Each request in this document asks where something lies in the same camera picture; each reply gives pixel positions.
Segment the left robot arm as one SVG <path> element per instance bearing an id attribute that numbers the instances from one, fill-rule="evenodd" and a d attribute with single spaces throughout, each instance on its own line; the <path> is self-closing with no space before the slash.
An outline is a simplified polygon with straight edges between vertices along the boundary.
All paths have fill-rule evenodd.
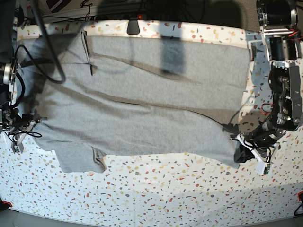
<path id="1" fill-rule="evenodd" d="M 262 44 L 270 66 L 267 80 L 272 109 L 253 131 L 239 133 L 232 139 L 238 142 L 234 154 L 236 164 L 256 159 L 260 173 L 268 174 L 278 141 L 288 131 L 297 130 L 303 121 L 300 70 L 295 63 L 303 57 L 302 36 L 297 27 L 295 0 L 258 0 L 256 5 Z"/>

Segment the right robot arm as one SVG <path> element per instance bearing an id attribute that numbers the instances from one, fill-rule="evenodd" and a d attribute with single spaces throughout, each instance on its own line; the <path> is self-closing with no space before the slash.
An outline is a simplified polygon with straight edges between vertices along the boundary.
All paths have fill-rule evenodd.
<path id="1" fill-rule="evenodd" d="M 15 0 L 0 2 L 0 131 L 8 137 L 12 151 L 21 154 L 27 135 L 36 138 L 42 135 L 33 132 L 41 118 L 30 113 L 20 115 L 17 109 L 26 87 L 17 70 L 18 61 L 13 47 L 13 33 L 18 22 L 16 7 Z"/>

